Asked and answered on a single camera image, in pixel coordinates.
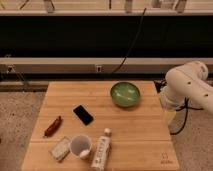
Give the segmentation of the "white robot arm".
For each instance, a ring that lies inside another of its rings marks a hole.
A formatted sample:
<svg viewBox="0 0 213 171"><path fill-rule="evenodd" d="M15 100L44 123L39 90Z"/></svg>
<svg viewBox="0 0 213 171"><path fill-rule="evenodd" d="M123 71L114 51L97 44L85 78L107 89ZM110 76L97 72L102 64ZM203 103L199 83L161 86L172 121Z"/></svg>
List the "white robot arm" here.
<svg viewBox="0 0 213 171"><path fill-rule="evenodd" d="M170 69L165 76L167 85L159 93L164 121L170 125L175 110L189 98L213 114L213 86L206 83L208 68L201 61L192 61Z"/></svg>

